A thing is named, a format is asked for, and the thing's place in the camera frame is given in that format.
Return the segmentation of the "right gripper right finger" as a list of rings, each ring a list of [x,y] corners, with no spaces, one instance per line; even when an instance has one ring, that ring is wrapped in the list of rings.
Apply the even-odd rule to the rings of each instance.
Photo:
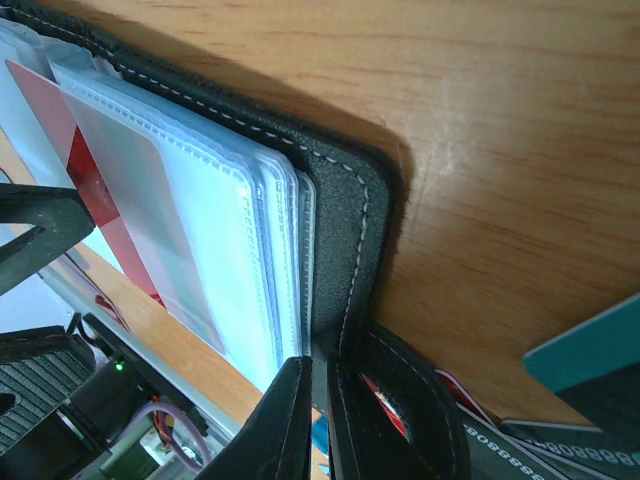
[[[391,423],[359,372],[328,361],[331,477],[345,480],[428,479],[430,469]]]

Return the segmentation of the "black leather card holder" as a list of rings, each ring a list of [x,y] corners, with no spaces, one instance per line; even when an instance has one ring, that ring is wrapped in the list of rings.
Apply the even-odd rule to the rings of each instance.
[[[379,150],[262,106],[33,1],[1,5],[1,127],[77,188],[5,65],[13,60],[157,148],[221,353],[262,397],[309,357],[329,422],[328,361],[352,365],[430,469],[467,479],[466,435],[430,363],[367,314],[398,171]]]

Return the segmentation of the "red VIP card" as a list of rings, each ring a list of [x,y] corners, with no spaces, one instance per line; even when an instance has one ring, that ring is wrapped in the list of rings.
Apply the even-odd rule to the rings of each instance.
[[[5,65],[123,273],[224,353],[157,148],[58,83]]]

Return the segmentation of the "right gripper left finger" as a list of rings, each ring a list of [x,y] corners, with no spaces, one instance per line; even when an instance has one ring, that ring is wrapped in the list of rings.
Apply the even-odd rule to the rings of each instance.
[[[309,357],[288,359],[238,434],[197,478],[308,479],[311,371]]]

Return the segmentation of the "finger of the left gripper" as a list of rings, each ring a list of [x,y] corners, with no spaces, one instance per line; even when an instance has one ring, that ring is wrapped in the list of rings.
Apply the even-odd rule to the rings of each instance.
[[[61,326],[1,335],[1,393],[14,403],[1,414],[1,453],[6,454],[90,379],[92,349]]]
[[[74,189],[1,185],[1,223],[28,230],[1,245],[1,292],[6,293],[86,238],[95,222]]]

